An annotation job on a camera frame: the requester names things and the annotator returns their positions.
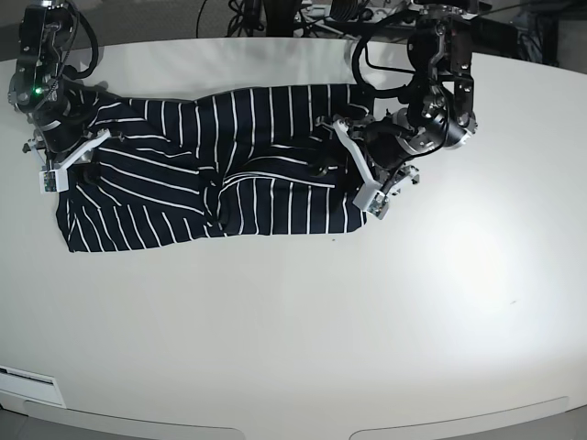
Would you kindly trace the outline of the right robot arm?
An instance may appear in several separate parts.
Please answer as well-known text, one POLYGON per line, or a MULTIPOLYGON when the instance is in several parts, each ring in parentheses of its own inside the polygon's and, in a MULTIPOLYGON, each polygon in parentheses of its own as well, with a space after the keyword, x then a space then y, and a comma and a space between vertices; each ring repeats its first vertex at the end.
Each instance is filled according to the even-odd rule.
POLYGON ((19 54, 8 101, 35 127, 35 139, 56 156, 82 143, 92 110, 81 80, 99 61, 93 28, 73 1, 33 1, 19 25, 19 54), (78 71, 69 63, 78 33, 90 41, 91 58, 78 71))

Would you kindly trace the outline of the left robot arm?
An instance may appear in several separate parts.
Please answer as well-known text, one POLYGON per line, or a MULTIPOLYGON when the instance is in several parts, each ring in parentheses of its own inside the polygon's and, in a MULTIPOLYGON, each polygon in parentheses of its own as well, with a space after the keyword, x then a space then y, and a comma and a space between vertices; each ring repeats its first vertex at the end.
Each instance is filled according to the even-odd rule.
POLYGON ((470 20, 480 11, 477 1, 405 1, 371 25, 360 1, 335 1, 328 17, 352 23, 359 40, 351 54, 356 84, 369 97, 397 99, 404 108, 370 123, 353 122, 350 138, 370 160, 367 172, 385 183, 408 174, 410 161, 440 149, 459 148, 475 133, 474 80, 471 75, 470 20), (412 78, 406 85, 378 89, 363 77, 368 45, 391 24, 412 24, 407 55, 412 78))

